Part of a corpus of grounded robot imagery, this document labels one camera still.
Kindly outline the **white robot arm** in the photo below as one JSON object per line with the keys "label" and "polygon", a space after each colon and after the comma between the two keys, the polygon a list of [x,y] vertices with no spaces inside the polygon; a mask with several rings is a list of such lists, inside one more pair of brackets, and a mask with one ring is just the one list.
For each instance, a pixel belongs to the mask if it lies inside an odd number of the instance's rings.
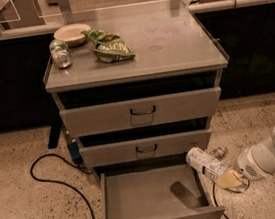
{"label": "white robot arm", "polygon": [[275,127],[269,138],[245,149],[232,169],[216,180],[221,189],[241,187],[246,182],[263,180],[275,173]]}

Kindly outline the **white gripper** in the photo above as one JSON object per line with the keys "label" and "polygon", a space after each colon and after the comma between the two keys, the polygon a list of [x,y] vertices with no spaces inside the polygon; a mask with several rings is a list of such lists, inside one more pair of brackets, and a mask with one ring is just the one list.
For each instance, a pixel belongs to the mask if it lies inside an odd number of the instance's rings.
{"label": "white gripper", "polygon": [[263,180],[275,172],[275,154],[269,143],[255,144],[248,147],[234,162],[235,171],[228,170],[216,180],[221,189],[241,186],[243,181],[238,172],[249,181]]}

